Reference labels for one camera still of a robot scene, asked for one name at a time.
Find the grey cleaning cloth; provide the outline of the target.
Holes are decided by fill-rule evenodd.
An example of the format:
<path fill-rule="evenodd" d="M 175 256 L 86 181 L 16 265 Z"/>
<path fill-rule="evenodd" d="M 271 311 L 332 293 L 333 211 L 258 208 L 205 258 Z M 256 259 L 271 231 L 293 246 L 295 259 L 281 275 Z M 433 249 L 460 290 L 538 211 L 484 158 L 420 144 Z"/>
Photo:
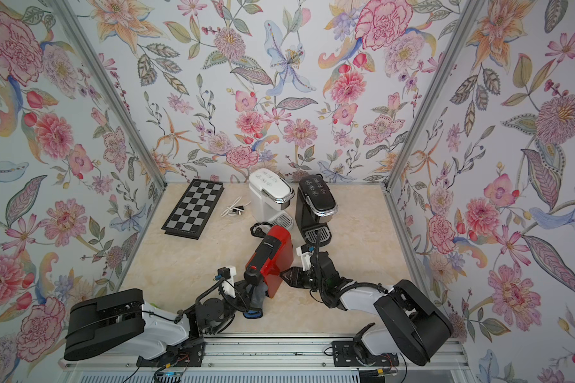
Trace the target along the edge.
<path fill-rule="evenodd" d="M 249 288 L 249 308 L 243 313 L 246 319 L 261 319 L 264 316 L 263 305 L 267 298 L 267 292 L 268 286 L 264 282 Z"/>

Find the red coffee machine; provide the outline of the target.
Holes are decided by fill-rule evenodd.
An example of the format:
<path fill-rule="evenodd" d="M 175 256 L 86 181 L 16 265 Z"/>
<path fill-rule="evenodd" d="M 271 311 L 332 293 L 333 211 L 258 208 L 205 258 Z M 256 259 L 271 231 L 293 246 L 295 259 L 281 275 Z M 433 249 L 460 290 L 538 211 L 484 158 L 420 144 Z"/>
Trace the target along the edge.
<path fill-rule="evenodd" d="M 292 266 L 293 260 L 291 233 L 281 226 L 273 226 L 248 261 L 244 280 L 255 287 L 264 282 L 268 287 L 266 295 L 274 298 L 283 282 L 280 274 Z"/>

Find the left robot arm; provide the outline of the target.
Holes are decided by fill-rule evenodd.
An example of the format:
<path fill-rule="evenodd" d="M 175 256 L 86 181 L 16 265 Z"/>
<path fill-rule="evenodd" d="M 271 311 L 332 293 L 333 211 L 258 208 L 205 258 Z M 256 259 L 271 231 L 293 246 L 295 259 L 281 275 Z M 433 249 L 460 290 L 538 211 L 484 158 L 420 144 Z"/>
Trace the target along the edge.
<path fill-rule="evenodd" d="M 64 358 L 78 362 L 112 352 L 156 363 L 176 361 L 205 337 L 225 331 L 236 314 L 261 318 L 267 290 L 219 279 L 176 313 L 147 303 L 137 288 L 78 303 L 70 310 Z"/>

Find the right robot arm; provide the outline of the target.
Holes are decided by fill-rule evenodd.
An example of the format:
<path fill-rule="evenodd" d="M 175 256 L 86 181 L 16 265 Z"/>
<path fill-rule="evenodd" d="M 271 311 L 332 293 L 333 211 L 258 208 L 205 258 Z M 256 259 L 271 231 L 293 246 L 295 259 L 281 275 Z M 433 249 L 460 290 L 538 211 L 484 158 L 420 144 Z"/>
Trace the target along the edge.
<path fill-rule="evenodd" d="M 300 267 L 280 273 L 290 287 L 319 294 L 330 309 L 362 311 L 376 316 L 351 340 L 356 361 L 372 365 L 377 357 L 402 355 L 425 366 L 454 332 L 450 320 L 413 282 L 393 287 L 356 282 L 340 275 L 327 252 L 308 253 Z"/>

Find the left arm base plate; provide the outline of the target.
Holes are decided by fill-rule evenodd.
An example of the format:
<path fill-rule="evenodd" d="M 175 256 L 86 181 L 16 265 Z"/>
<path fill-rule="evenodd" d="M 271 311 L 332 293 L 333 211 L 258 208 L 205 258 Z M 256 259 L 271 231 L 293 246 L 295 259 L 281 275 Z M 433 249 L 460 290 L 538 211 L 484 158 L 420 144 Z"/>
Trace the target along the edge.
<path fill-rule="evenodd" d="M 136 367 L 142 368 L 172 368 L 201 367 L 204 359 L 204 342 L 184 342 L 177 346 L 169 346 L 164 354 L 153 359 L 139 357 Z"/>

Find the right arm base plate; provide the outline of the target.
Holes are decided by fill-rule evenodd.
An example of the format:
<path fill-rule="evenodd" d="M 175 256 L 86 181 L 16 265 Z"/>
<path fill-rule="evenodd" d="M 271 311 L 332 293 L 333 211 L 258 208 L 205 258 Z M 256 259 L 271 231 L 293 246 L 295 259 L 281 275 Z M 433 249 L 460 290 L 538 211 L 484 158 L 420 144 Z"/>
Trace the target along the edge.
<path fill-rule="evenodd" d="M 375 356 L 364 346 L 353 340 L 334 341 L 330 349 L 334 367 L 381 367 L 400 366 L 397 354 L 381 354 Z"/>

